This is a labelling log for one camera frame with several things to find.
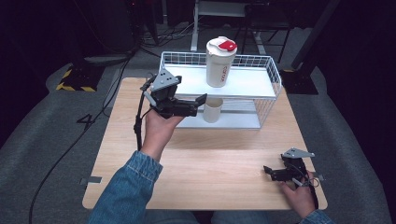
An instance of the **wire basket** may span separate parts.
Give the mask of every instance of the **wire basket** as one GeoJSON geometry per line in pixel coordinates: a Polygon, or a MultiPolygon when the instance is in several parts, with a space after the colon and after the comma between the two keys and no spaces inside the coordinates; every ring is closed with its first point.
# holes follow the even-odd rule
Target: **wire basket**
{"type": "Polygon", "coordinates": [[[208,97],[220,97],[224,101],[219,121],[205,122],[201,106],[197,117],[185,118],[178,127],[260,129],[282,90],[280,75],[269,56],[235,55],[227,84],[222,88],[212,88],[205,82],[205,53],[165,51],[160,70],[163,68],[174,76],[182,76],[177,87],[178,98],[194,99],[207,93],[208,97]],[[241,79],[230,81],[238,84],[229,85],[231,78],[241,79]]]}

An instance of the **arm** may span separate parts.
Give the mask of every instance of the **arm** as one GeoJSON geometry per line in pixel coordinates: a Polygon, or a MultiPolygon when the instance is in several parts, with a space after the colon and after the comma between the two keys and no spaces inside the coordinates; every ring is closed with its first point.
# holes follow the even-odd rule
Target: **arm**
{"type": "MultiPolygon", "coordinates": [[[[309,179],[312,179],[314,177],[313,174],[309,171],[307,172],[309,179]]],[[[288,198],[290,206],[303,219],[300,223],[334,223],[323,211],[315,209],[314,199],[309,187],[299,187],[296,190],[292,190],[285,182],[279,182],[279,185],[288,198]]]]}
{"type": "Polygon", "coordinates": [[[136,151],[111,178],[92,210],[89,223],[143,222],[154,183],[163,168],[159,164],[163,149],[182,120],[164,119],[155,111],[148,112],[141,151],[136,151]]]}

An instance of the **person's right hand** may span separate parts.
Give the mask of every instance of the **person's right hand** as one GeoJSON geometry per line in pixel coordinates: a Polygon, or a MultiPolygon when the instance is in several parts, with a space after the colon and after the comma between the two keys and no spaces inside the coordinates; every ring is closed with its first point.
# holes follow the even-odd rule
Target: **person's right hand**
{"type": "Polygon", "coordinates": [[[163,148],[169,142],[176,126],[184,117],[174,116],[164,119],[154,110],[146,115],[146,134],[141,152],[150,156],[155,161],[160,161],[163,148]]]}
{"type": "MultiPolygon", "coordinates": [[[[309,179],[312,179],[314,175],[309,171],[307,172],[309,179]]],[[[279,185],[288,198],[290,206],[301,218],[306,218],[316,210],[314,198],[309,187],[299,187],[293,190],[285,182],[279,182],[279,185]]]]}

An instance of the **wooden tabletop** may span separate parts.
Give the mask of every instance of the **wooden tabletop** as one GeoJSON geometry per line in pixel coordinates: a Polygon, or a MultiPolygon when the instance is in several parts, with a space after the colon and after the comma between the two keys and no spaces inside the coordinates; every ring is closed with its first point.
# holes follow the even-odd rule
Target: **wooden tabletop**
{"type": "MultiPolygon", "coordinates": [[[[125,78],[118,93],[83,205],[93,208],[111,177],[136,150],[134,116],[143,78],[125,78]]],[[[263,166],[284,169],[280,154],[291,147],[306,150],[285,92],[281,92],[259,130],[179,129],[165,148],[163,171],[148,209],[279,210],[290,209],[279,186],[263,166]]],[[[304,158],[307,170],[315,171],[304,158]]],[[[327,201],[316,188],[319,208],[327,201]]]]}

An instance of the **denim jacket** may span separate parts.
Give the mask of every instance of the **denim jacket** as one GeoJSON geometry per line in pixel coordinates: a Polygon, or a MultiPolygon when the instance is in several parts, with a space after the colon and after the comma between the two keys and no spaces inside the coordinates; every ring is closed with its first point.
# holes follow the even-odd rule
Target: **denim jacket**
{"type": "MultiPolygon", "coordinates": [[[[146,205],[163,167],[139,151],[111,178],[93,208],[89,223],[143,223],[146,205]]],[[[317,210],[301,223],[333,223],[317,210]]]]}

